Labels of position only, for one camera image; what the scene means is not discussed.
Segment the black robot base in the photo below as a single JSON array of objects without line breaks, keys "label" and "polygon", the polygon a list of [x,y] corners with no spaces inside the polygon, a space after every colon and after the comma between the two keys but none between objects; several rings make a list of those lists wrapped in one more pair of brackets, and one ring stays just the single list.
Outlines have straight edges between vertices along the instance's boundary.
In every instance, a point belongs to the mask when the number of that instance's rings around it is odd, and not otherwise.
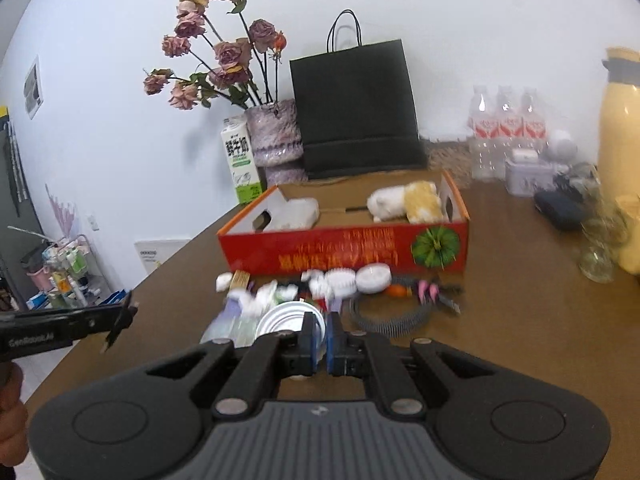
[{"label": "black robot base", "polygon": [[316,371],[314,318],[215,340],[59,396],[30,427],[47,480],[589,480],[609,447],[587,399],[427,338],[328,327],[327,367],[367,399],[280,402]]}]

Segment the wooden tabletop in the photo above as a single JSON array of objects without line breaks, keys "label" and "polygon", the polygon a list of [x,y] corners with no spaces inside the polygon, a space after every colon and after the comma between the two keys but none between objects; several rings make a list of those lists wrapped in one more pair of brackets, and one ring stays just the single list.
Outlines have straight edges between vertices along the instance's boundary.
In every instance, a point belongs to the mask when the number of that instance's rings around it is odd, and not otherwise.
[{"label": "wooden tabletop", "polygon": [[[610,285],[587,280],[575,262],[581,235],[555,231],[530,199],[511,197],[500,184],[474,184],[463,197],[471,216],[468,264],[464,276],[447,280],[465,286],[464,313],[438,312],[412,337],[428,335],[591,399],[612,427],[597,479],[640,479],[640,285],[622,271]],[[30,412],[62,392],[197,344],[222,305],[215,279],[226,262],[216,232],[231,213],[136,288],[140,311],[112,349],[98,354],[104,336],[79,342],[31,396]],[[404,305],[375,300],[365,308],[388,316]],[[360,381],[326,375],[283,381],[280,391],[281,398],[362,395]]]}]

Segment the stuffed toy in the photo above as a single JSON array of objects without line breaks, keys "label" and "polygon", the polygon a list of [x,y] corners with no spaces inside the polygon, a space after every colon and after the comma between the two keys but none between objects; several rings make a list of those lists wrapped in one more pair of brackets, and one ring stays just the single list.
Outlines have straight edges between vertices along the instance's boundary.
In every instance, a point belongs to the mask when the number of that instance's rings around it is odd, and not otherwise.
[{"label": "stuffed toy", "polygon": [[407,186],[377,189],[367,200],[374,222],[407,216],[412,224],[442,220],[442,202],[433,182],[412,182]]},{"label": "stuffed toy", "polygon": [[402,218],[404,209],[404,186],[383,187],[375,190],[367,199],[367,209],[374,222]]},{"label": "stuffed toy", "polygon": [[442,221],[442,201],[436,185],[425,180],[404,188],[404,209],[411,224],[433,224]]}]

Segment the cardboard box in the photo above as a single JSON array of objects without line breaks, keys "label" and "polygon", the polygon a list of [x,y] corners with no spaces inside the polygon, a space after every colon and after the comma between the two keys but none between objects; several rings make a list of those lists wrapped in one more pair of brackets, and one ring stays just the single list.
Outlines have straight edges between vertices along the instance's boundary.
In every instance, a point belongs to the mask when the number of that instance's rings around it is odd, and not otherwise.
[{"label": "cardboard box", "polygon": [[[371,193],[416,180],[436,183],[447,220],[415,225],[406,219],[374,223],[366,209]],[[320,206],[320,218],[312,229],[261,232],[287,200],[306,197],[315,198]],[[271,187],[220,229],[218,239],[231,270],[251,274],[357,269],[375,262],[389,264],[396,272],[425,267],[459,272],[466,264],[468,224],[465,204],[449,173],[393,171]],[[430,251],[440,240],[452,246],[454,256],[434,265]],[[431,255],[427,261],[426,253]]]}]

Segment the human hand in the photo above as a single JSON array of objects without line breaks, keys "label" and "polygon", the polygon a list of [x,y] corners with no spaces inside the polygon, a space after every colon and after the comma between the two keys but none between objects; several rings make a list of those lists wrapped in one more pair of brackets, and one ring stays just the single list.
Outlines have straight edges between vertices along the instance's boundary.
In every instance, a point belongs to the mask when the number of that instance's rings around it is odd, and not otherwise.
[{"label": "human hand", "polygon": [[22,370],[11,363],[9,380],[0,389],[0,463],[21,464],[27,457],[27,408],[20,402]]}]

